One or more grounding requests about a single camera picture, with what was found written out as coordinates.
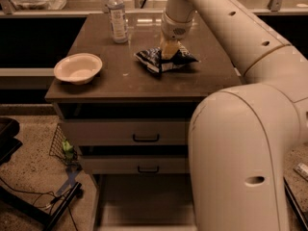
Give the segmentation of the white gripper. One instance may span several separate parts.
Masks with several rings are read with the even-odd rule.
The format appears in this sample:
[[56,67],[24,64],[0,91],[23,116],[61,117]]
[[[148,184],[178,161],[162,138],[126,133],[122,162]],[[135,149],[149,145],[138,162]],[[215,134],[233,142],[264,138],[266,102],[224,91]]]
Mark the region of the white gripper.
[[173,41],[170,44],[170,40],[182,40],[189,33],[193,25],[193,11],[188,13],[179,12],[169,15],[167,11],[162,15],[162,37],[160,39],[161,56],[164,60],[172,58],[177,51],[181,48],[180,41]]

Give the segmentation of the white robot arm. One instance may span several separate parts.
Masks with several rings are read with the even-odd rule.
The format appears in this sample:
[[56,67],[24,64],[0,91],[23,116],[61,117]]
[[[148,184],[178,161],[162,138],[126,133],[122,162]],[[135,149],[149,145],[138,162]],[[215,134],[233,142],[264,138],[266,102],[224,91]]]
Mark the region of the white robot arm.
[[198,231],[289,231],[285,153],[308,141],[308,64],[237,0],[167,0],[162,40],[198,14],[245,83],[197,106],[189,166]]

